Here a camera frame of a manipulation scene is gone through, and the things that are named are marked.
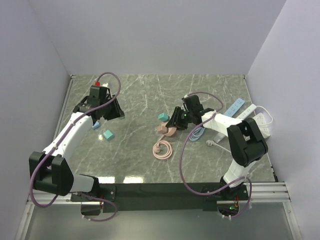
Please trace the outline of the pink round power strip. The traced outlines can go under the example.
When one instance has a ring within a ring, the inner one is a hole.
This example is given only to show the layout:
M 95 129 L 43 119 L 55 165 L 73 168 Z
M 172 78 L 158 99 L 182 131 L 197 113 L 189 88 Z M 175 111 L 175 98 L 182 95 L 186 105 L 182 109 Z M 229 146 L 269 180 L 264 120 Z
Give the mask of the pink round power strip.
M 160 125 L 166 126 L 166 122 L 162 122 Z M 179 129 L 177 127 L 167 127 L 168 132 L 166 134 L 161 134 L 164 135 L 165 137 L 172 137 Z

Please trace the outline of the teal dual USB charger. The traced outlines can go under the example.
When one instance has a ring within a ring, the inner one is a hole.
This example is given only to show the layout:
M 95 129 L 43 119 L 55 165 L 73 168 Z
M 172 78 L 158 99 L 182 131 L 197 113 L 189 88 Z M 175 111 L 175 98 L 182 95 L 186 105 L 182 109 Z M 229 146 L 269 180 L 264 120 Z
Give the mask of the teal dual USB charger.
M 170 119 L 170 116 L 166 113 L 161 113 L 158 115 L 158 119 L 162 122 L 167 122 Z

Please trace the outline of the green charger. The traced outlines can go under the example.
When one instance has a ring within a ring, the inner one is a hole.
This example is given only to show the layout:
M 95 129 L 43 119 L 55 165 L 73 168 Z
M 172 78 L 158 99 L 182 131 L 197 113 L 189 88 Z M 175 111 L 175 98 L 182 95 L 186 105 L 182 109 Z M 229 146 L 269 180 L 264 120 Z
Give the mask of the green charger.
M 110 141 L 110 140 L 112 140 L 112 139 L 115 137 L 115 135 L 113 134 L 113 132 L 110 131 L 110 130 L 106 130 L 102 135 L 103 135 L 103 137 L 104 137 L 107 141 Z

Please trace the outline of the blue plug adapter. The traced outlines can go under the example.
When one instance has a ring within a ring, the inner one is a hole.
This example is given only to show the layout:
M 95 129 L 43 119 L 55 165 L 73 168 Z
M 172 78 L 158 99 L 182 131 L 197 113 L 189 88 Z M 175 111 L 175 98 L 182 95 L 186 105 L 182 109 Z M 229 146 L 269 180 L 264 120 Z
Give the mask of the blue plug adapter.
M 98 121 L 96 121 L 94 124 L 93 124 L 93 126 L 92 126 L 92 129 L 97 129 L 97 128 L 99 128 L 100 127 L 100 123 L 98 122 Z

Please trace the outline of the blue long power strip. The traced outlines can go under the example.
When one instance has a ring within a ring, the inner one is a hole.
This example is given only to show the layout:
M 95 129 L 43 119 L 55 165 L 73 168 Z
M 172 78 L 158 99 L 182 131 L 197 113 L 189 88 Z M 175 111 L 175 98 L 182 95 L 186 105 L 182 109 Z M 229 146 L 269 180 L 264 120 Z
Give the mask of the blue long power strip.
M 224 113 L 227 117 L 233 117 L 237 111 L 244 105 L 245 101 L 242 98 L 238 98 Z

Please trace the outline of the pink brown charger plug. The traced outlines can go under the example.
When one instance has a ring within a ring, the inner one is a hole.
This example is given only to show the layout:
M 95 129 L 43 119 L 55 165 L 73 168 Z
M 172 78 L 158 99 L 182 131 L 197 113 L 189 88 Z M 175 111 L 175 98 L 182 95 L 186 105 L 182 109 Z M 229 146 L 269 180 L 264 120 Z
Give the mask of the pink brown charger plug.
M 162 135 L 165 135 L 168 132 L 168 128 L 165 125 L 159 125 L 156 130 Z

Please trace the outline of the white power strip coloured sockets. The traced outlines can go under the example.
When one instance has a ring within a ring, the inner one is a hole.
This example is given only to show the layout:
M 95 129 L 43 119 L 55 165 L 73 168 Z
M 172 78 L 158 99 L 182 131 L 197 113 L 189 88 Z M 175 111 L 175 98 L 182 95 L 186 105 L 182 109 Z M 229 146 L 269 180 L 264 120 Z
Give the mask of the white power strip coloured sockets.
M 249 117 L 254 110 L 257 108 L 257 106 L 255 104 L 251 104 L 247 109 L 245 109 L 238 117 L 237 119 L 246 119 L 247 117 Z M 225 138 L 225 135 L 223 135 L 222 133 L 218 133 L 213 141 L 218 144 L 221 140 L 223 140 Z

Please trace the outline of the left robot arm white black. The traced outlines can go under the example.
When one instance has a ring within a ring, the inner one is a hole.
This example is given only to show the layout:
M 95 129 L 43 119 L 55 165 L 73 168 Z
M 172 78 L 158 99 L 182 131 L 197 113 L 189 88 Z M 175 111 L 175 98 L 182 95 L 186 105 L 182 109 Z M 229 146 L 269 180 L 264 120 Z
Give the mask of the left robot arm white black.
M 58 196 L 82 192 L 88 201 L 96 200 L 100 195 L 97 177 L 73 173 L 68 161 L 98 120 L 109 121 L 124 115 L 108 87 L 92 85 L 89 95 L 74 107 L 68 123 L 54 141 L 43 151 L 30 155 L 30 188 Z

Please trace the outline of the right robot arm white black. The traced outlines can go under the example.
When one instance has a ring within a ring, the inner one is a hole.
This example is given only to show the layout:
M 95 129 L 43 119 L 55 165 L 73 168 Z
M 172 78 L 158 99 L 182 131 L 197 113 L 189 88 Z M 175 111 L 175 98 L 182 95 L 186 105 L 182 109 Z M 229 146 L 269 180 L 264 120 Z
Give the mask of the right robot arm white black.
M 199 196 L 220 193 L 222 198 L 230 200 L 237 194 L 237 187 L 248 180 L 247 174 L 252 166 L 267 154 L 268 146 L 253 118 L 233 118 L 219 113 L 220 109 L 204 108 L 197 94 L 189 93 L 182 98 L 183 107 L 175 107 L 165 126 L 183 131 L 189 124 L 195 124 L 191 134 L 200 127 L 221 133 L 228 138 L 233 160 L 221 178 L 222 185 L 212 192 L 198 192 L 187 184 L 182 171 L 183 152 L 179 157 L 179 174 L 183 185 L 191 193 Z

